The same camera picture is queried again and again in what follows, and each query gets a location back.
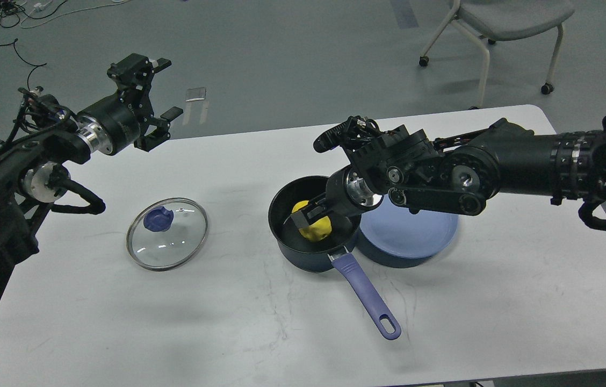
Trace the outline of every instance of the chair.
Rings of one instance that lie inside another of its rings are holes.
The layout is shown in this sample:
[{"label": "chair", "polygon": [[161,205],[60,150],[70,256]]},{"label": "chair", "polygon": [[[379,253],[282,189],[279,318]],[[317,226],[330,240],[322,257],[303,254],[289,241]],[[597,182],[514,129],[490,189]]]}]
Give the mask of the chair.
[{"label": "chair", "polygon": [[[430,62],[428,51],[447,25],[451,24],[476,46],[484,56],[480,73],[479,98],[477,105],[471,109],[481,108],[485,100],[485,85],[489,71],[489,50],[481,39],[487,38],[490,45],[497,41],[514,41],[533,37],[554,27],[558,30],[556,46],[551,56],[546,82],[542,94],[554,91],[553,76],[558,59],[561,40],[564,35],[563,22],[575,12],[567,0],[452,0],[451,10],[441,22],[430,42],[420,54],[419,64],[426,67]],[[481,35],[478,36],[467,28],[472,27]]]}]

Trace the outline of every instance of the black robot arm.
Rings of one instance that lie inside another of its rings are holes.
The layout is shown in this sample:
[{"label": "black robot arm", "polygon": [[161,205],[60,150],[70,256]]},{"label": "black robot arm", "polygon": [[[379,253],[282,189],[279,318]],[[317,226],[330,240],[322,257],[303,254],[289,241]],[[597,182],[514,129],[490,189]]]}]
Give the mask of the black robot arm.
[{"label": "black robot arm", "polygon": [[[9,137],[0,146],[0,298],[14,265],[38,252],[35,234],[50,211],[102,213],[105,204],[92,191],[72,181],[62,165],[83,164],[100,151],[114,155],[127,145],[150,151],[170,137],[170,122],[183,113],[173,107],[155,117],[151,81],[171,65],[131,54],[113,63],[107,75],[117,90],[78,114],[52,95],[20,89],[21,106]],[[150,134],[150,126],[156,127]],[[28,132],[19,139],[19,129]],[[71,191],[87,206],[56,205]]]},{"label": "black robot arm", "polygon": [[331,211],[357,215],[387,195],[411,213],[421,209],[478,215],[499,192],[581,199],[580,218],[606,231],[593,211],[606,201],[606,117],[603,130],[534,135],[501,118],[485,130],[430,141],[401,125],[382,132],[374,120],[349,117],[313,143],[342,147],[350,165],[330,176],[325,194],[292,215],[299,228]]}]

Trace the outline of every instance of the handle hole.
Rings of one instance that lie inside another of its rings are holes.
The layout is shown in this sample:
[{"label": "handle hole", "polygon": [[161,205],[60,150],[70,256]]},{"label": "handle hole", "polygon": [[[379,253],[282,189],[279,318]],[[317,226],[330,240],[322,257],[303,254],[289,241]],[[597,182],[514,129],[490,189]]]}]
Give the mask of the handle hole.
[{"label": "handle hole", "polygon": [[386,314],[382,314],[381,316],[379,316],[379,322],[382,323],[384,330],[387,331],[387,333],[389,333],[390,335],[396,332],[396,327],[394,326],[394,323],[389,319],[389,316],[387,316]]}]

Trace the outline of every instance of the white table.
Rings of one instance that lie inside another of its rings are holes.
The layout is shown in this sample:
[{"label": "white table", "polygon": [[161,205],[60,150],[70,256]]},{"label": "white table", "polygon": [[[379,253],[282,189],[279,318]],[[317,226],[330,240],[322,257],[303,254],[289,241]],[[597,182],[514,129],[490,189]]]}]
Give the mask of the white table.
[{"label": "white table", "polygon": [[[531,105],[379,123],[434,139],[500,117],[553,133]],[[0,385],[406,385],[606,369],[606,233],[585,228],[580,203],[500,194],[461,217],[442,259],[413,269],[357,253],[403,327],[395,341],[338,272],[287,262],[267,207],[289,181],[347,164],[339,149],[313,151],[329,127],[175,140],[70,166],[107,211],[50,214],[41,253],[14,270]],[[178,269],[141,269],[127,227],[173,196],[207,209],[207,243]]]}]

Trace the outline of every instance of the blue handle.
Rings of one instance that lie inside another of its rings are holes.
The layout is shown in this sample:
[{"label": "blue handle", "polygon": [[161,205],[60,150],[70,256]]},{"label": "blue handle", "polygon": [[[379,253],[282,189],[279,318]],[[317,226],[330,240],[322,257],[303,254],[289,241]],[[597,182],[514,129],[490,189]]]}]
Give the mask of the blue handle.
[{"label": "blue handle", "polygon": [[[353,254],[347,253],[338,257],[332,261],[332,266],[339,270],[345,279],[347,279],[382,336],[386,340],[398,338],[401,335],[399,322],[396,321],[387,304],[384,303],[382,297],[379,296],[377,290],[372,286],[372,282],[367,278],[367,275],[365,275],[365,272],[358,264],[358,261],[355,260]],[[393,326],[394,331],[392,333],[387,332],[384,325],[382,325],[382,320],[387,321],[387,323]]]}]

